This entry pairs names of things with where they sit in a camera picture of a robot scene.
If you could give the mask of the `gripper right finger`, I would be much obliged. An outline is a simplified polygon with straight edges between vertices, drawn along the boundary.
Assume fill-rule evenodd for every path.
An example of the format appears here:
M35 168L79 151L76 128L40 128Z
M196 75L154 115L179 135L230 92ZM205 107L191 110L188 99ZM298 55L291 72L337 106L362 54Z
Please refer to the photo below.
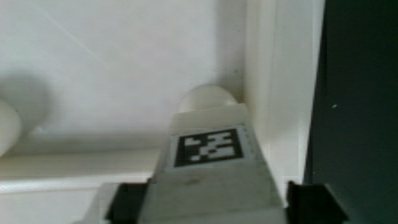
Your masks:
M287 182L285 217L289 224L342 224L347 215L324 184Z

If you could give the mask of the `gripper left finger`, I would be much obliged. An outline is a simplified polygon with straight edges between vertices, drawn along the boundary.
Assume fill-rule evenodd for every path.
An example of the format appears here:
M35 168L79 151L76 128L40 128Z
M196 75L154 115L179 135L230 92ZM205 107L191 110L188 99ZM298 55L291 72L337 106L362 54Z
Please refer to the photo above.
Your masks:
M145 183L104 183L83 218L72 224L138 224L145 193Z

